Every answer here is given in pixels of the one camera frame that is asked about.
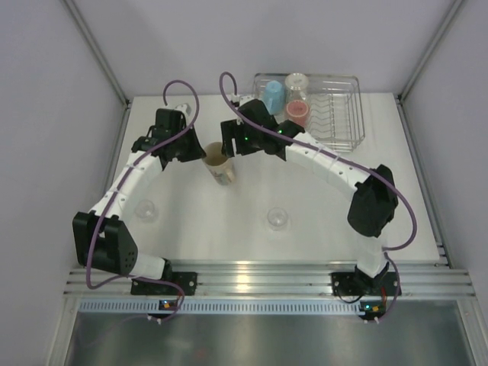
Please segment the white floral mug orange inside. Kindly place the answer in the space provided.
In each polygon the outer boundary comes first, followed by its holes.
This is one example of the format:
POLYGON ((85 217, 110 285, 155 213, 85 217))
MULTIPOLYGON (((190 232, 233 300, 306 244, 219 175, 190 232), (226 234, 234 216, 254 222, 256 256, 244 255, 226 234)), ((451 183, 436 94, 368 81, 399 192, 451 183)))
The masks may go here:
POLYGON ((307 89, 310 84, 307 75, 299 72, 291 73, 286 76, 284 84, 287 101, 305 101, 307 99, 307 89))

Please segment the beige coral pattern mug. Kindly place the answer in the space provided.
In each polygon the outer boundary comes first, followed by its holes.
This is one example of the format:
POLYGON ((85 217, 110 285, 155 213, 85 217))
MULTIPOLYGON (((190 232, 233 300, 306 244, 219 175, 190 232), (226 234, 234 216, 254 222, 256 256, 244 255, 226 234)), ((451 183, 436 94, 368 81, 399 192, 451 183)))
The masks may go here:
POLYGON ((222 186, 231 185, 236 180, 236 172, 231 158, 222 153, 223 144, 213 142, 205 148, 206 156, 202 159, 214 180, 222 186))

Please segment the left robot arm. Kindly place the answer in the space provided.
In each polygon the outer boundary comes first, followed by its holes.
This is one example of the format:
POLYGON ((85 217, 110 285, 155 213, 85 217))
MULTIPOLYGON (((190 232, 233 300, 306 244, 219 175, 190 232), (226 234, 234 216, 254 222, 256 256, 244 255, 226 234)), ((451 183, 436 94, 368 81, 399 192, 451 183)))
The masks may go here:
POLYGON ((157 294, 172 289, 172 263, 146 254, 128 223, 153 180, 173 159, 190 162, 205 156, 194 129, 196 118, 188 104, 157 109, 153 125, 134 141, 120 174, 102 199, 90 211, 74 216, 76 256, 85 267, 88 288, 97 288, 92 282, 92 270, 97 269, 116 279, 147 281, 157 294))

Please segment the light blue mug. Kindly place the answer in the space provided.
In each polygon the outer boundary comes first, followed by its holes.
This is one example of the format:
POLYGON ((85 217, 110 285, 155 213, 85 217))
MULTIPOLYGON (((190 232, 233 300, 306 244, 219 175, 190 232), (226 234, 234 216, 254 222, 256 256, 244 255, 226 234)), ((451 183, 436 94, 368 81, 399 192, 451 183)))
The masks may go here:
POLYGON ((284 86, 276 80, 268 82, 265 86, 262 101, 270 114, 280 114, 284 108, 284 86))

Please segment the pink ghost pattern mug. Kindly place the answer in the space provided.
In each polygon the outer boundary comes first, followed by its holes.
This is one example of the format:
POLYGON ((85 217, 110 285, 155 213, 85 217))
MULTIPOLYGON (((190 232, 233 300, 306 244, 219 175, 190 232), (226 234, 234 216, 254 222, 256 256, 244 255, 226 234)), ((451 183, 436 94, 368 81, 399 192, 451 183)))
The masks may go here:
POLYGON ((289 101, 285 105, 285 115, 288 120, 305 128, 310 115, 310 106, 304 100, 289 101))

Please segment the clear plastic cup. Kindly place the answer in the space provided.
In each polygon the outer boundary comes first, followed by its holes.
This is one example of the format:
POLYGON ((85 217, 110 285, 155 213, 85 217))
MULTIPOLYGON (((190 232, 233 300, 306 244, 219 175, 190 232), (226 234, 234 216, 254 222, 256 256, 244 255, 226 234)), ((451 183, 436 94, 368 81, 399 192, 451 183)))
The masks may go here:
POLYGON ((289 216, 281 207, 273 207, 267 214, 268 225, 271 230, 282 231, 287 229, 289 216))
POLYGON ((158 216, 158 211, 155 204, 147 199, 141 200, 138 203, 134 213, 136 217, 144 223, 154 222, 158 216))

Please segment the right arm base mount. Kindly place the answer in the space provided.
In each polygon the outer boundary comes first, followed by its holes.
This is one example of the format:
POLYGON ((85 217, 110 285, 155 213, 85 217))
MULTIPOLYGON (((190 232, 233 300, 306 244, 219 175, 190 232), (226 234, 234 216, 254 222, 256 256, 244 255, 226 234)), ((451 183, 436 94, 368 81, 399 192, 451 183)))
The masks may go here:
POLYGON ((337 271, 331 274, 332 295, 344 303, 358 302, 372 292, 370 286, 359 279, 355 273, 337 271))

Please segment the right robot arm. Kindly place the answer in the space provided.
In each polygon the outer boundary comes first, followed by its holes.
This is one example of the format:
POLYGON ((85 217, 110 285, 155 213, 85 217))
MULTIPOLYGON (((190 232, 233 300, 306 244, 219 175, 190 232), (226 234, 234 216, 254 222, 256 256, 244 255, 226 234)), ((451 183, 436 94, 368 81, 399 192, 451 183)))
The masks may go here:
POLYGON ((277 122, 258 99, 242 102, 234 110, 237 117, 220 125, 221 142, 199 150, 216 179, 227 182, 233 178, 233 170, 226 164, 234 156, 257 152, 310 170, 350 203, 347 222, 360 241, 353 287, 362 294, 381 289, 389 264, 379 238, 394 218, 399 198, 391 170, 385 165, 368 169, 337 156, 293 120, 277 122))

